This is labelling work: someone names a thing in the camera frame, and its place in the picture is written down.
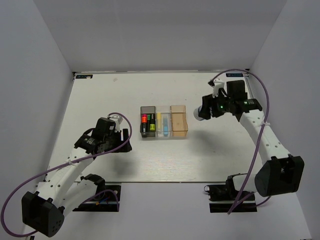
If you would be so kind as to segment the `blue white tape roll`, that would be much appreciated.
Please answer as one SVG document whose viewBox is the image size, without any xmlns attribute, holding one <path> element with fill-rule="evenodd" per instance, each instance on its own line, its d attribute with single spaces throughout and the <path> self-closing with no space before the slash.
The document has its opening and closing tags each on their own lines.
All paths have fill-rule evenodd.
<svg viewBox="0 0 320 240">
<path fill-rule="evenodd" d="M 202 118 L 200 116 L 201 109 L 202 109 L 202 106 L 199 106 L 193 111 L 193 116 L 197 121 L 203 121 L 204 120 L 204 118 Z"/>
</svg>

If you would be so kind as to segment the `orange cap black highlighter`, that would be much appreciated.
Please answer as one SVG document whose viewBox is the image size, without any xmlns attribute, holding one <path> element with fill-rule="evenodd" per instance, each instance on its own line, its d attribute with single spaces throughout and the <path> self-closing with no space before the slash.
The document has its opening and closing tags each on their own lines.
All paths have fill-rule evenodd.
<svg viewBox="0 0 320 240">
<path fill-rule="evenodd" d="M 141 132 L 146 133 L 147 131 L 147 118 L 141 118 Z"/>
</svg>

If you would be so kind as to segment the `yellow cap black highlighter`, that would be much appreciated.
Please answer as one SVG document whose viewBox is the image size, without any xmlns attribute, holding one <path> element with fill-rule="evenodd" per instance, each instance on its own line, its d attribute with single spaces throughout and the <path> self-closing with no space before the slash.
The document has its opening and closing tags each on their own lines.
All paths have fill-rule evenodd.
<svg viewBox="0 0 320 240">
<path fill-rule="evenodd" d="M 149 131 L 150 132 L 155 132 L 156 131 L 156 119 L 155 119 L 155 114 L 154 113 L 150 114 Z"/>
</svg>

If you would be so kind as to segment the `green cap black highlighter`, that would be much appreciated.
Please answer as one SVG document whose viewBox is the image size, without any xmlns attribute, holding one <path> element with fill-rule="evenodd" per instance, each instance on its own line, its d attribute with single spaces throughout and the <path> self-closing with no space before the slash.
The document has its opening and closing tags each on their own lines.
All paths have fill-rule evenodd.
<svg viewBox="0 0 320 240">
<path fill-rule="evenodd" d="M 147 114 L 147 131 L 150 129 L 151 114 Z"/>
</svg>

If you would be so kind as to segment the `blue translucent glue stick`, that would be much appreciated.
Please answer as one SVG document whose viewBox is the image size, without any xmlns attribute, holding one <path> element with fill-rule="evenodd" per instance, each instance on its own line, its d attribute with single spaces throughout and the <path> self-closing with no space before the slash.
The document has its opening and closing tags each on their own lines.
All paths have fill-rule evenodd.
<svg viewBox="0 0 320 240">
<path fill-rule="evenodd" d="M 163 135 L 165 137 L 169 136 L 169 124 L 168 124 L 168 115 L 165 114 L 163 117 Z"/>
</svg>

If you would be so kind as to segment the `yellow translucent glue stick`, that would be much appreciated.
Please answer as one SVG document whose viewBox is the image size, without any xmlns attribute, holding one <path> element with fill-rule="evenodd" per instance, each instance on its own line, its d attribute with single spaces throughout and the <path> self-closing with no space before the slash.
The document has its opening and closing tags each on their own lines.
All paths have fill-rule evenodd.
<svg viewBox="0 0 320 240">
<path fill-rule="evenodd" d="M 162 131 L 162 115 L 160 112 L 156 113 L 156 125 L 157 125 L 157 131 Z"/>
</svg>

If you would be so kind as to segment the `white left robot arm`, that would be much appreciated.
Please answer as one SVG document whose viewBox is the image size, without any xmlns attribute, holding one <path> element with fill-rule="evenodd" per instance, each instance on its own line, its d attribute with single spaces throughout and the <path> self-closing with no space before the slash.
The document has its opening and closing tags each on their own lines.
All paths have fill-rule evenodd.
<svg viewBox="0 0 320 240">
<path fill-rule="evenodd" d="M 113 112 L 97 120 L 85 131 L 62 166 L 34 193 L 27 192 L 21 200 L 22 221 L 47 237 L 53 237 L 67 215 L 82 203 L 105 196 L 105 180 L 96 174 L 83 176 L 83 171 L 101 155 L 127 153 L 132 150 L 131 128 L 120 128 L 125 116 Z"/>
</svg>

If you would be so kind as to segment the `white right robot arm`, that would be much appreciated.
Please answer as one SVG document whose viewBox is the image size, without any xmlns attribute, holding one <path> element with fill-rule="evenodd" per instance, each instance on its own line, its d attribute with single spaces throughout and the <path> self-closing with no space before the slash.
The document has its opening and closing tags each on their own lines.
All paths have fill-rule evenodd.
<svg viewBox="0 0 320 240">
<path fill-rule="evenodd" d="M 305 163 L 293 156 L 278 140 L 263 108 L 255 98 L 248 98 L 244 80 L 208 83 L 213 92 L 202 97 L 202 105 L 194 115 L 199 120 L 218 118 L 226 113 L 236 117 L 245 128 L 260 156 L 262 167 L 249 177 L 244 173 L 231 175 L 226 180 L 226 195 L 236 200 L 245 192 L 259 193 L 262 197 L 295 193 L 300 186 Z"/>
</svg>

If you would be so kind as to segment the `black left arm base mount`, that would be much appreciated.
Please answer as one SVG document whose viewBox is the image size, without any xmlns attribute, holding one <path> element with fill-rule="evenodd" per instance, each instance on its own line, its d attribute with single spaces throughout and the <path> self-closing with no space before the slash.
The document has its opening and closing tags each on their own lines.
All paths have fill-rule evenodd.
<svg viewBox="0 0 320 240">
<path fill-rule="evenodd" d="M 111 190 L 116 194 L 110 192 L 104 192 L 99 196 L 91 199 L 88 202 L 81 204 L 75 208 L 73 212 L 92 212 L 92 213 L 116 213 L 120 209 L 121 200 L 121 184 L 106 184 L 105 188 Z"/>
</svg>

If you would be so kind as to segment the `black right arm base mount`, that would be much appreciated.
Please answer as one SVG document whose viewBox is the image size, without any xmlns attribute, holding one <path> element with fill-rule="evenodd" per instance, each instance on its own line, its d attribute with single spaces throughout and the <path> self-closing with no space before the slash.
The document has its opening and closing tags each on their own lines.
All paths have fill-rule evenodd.
<svg viewBox="0 0 320 240">
<path fill-rule="evenodd" d="M 203 190 L 209 196 L 210 213 L 227 213 L 232 207 L 237 197 L 238 191 L 233 182 L 234 177 L 244 176 L 244 174 L 235 174 L 227 177 L 224 183 L 205 185 Z M 245 201 L 240 203 L 233 213 L 254 213 L 257 212 L 255 196 L 249 191 L 243 191 L 240 199 L 249 195 Z"/>
</svg>

